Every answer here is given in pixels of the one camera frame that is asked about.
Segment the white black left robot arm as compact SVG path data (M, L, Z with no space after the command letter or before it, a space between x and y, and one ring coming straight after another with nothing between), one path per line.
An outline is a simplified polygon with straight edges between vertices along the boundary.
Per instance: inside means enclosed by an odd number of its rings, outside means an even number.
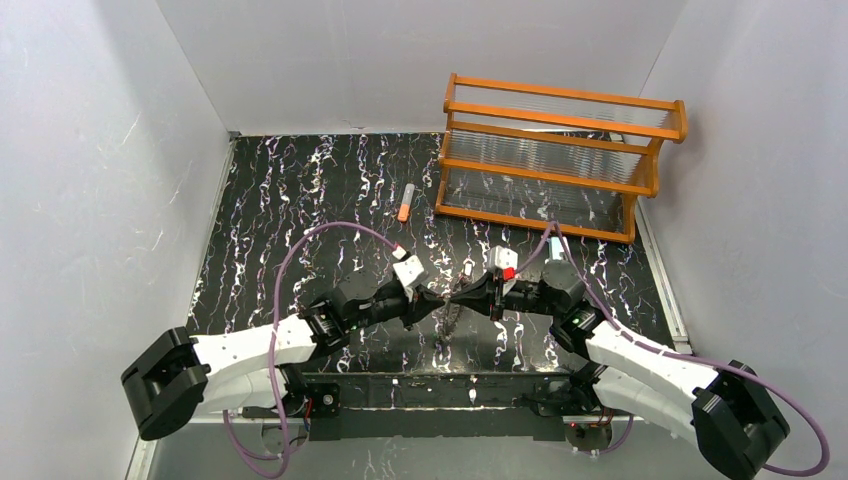
M277 325L217 335L168 329L120 380L139 436L157 440L197 414L273 408L287 395L303 397L284 367L329 357L354 331L378 323L398 319L411 328L444 303L424 285L407 287L392 277L376 286L354 272Z

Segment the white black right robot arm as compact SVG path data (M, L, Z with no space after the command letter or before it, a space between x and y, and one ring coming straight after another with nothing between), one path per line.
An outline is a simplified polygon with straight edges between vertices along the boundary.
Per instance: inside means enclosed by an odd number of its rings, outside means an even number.
M574 387L603 407L635 414L687 440L729 479L754 478L790 433L747 365L687 362L672 349L614 327L565 261L547 262L537 281L495 267L451 300L493 321L506 310L550 316L555 341L587 362L588 377L575 375Z

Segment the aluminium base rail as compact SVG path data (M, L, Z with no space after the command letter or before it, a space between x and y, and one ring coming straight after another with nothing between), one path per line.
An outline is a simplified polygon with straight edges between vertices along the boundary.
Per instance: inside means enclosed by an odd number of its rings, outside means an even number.
M563 374L311 373L289 479L712 479L685 440L581 409Z

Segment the grey orange marker pen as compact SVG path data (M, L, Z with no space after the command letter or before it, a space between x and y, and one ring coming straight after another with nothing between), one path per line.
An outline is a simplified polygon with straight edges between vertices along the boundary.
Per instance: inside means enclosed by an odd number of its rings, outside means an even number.
M407 183L404 187L401 197L401 205L398 209L397 220L401 223L406 223L410 217L411 204L415 195L415 185Z

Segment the orange wooden two-tier shelf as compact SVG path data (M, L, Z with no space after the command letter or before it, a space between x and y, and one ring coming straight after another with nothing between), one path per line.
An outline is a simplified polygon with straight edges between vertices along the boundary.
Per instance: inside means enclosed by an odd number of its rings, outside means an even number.
M438 214L623 244L659 192L662 146L689 130L681 100L459 74L443 110Z

